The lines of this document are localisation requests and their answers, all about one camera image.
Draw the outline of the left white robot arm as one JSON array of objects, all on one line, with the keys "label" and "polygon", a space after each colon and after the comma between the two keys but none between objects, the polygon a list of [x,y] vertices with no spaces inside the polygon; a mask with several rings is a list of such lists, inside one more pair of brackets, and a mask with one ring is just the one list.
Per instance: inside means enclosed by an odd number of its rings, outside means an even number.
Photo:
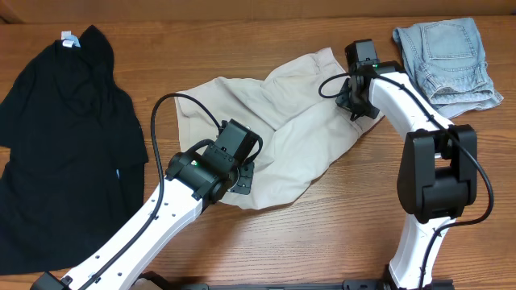
[{"label": "left white robot arm", "polygon": [[106,244],[61,279],[45,272],[31,290],[129,289],[175,235],[251,171],[259,144],[219,136],[177,153],[149,200]]}]

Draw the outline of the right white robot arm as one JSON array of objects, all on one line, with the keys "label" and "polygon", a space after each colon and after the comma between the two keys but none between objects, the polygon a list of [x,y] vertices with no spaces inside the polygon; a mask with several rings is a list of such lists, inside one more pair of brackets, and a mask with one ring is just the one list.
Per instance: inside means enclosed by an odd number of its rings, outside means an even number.
[{"label": "right white robot arm", "polygon": [[383,114],[404,141],[397,195],[406,212],[394,257],[379,280],[349,280],[347,289],[452,289],[434,280],[432,270],[447,232],[462,226],[459,217],[476,200],[477,136],[469,125],[441,116],[412,85],[395,61],[359,60],[351,64],[339,107],[353,121]]}]

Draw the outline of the beige shorts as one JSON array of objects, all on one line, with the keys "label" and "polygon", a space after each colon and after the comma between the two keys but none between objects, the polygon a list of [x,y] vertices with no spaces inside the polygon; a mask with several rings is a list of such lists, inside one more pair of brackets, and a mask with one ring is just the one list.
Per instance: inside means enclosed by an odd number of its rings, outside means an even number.
[{"label": "beige shorts", "polygon": [[226,193],[222,203],[264,209],[298,199],[379,118],[351,115],[335,100],[344,70],[330,48],[275,68],[264,80],[216,77],[176,99],[180,147],[215,139],[213,120],[234,119],[264,142],[256,157],[251,192]]}]

